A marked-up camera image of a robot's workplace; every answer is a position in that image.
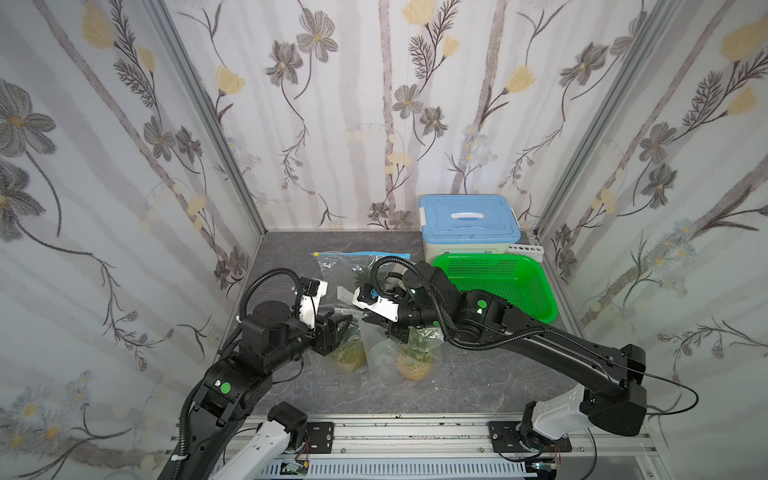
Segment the green zip bag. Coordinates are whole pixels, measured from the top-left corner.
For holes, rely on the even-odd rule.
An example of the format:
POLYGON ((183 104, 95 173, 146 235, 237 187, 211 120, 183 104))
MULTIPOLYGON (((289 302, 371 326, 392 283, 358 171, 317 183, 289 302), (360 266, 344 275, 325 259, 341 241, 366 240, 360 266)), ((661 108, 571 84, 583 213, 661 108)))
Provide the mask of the green zip bag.
POLYGON ((409 327, 402 343, 364 316, 360 332, 371 376, 386 386, 429 380, 443 364, 443 335, 438 327, 409 327))

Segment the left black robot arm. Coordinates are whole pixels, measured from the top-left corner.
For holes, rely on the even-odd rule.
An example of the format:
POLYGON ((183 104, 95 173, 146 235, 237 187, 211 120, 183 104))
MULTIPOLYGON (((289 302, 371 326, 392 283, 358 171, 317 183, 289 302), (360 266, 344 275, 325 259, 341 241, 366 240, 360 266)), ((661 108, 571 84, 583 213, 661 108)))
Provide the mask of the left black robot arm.
POLYGON ((350 315, 320 314, 324 281, 276 268, 243 292, 239 324, 220 357, 187 395, 179 415, 178 443, 160 473, 163 479, 205 479, 257 403, 269 392, 274 373, 307 351, 327 356, 337 350, 352 323, 350 315), (264 301, 248 306, 266 281, 286 276, 294 284, 292 304, 264 301))

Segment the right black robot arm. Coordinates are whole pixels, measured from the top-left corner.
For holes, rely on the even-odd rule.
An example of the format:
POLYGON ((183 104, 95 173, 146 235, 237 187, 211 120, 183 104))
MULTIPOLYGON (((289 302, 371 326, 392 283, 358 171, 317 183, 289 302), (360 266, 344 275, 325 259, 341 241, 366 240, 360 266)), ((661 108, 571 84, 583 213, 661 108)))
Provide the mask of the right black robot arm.
POLYGON ((406 342, 414 330, 436 327, 458 349, 509 350, 575 381, 568 392, 527 405, 520 426, 524 436, 554 441, 596 427, 631 437, 651 415, 642 348, 617 349, 579 338, 495 293, 460 288, 438 265, 383 257, 353 298, 366 311, 366 322, 395 340, 406 342))

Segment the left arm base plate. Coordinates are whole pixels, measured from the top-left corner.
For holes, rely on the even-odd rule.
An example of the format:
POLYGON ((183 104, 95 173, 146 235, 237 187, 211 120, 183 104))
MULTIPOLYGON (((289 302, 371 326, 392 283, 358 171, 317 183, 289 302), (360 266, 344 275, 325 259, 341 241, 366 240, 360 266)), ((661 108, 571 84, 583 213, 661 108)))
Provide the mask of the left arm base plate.
POLYGON ((334 434, 334 422, 308 422, 300 452, 307 455, 331 454, 334 434))

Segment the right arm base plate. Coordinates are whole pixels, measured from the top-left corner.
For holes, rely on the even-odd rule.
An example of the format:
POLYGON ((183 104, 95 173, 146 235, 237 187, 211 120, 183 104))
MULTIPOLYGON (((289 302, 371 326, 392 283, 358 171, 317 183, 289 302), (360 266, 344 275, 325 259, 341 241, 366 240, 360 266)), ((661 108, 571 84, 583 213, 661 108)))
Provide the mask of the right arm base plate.
POLYGON ((488 435, 495 453, 531 456, 572 451, 572 444, 567 437, 550 440, 534 433, 524 435, 519 424, 519 421, 487 423, 488 435))

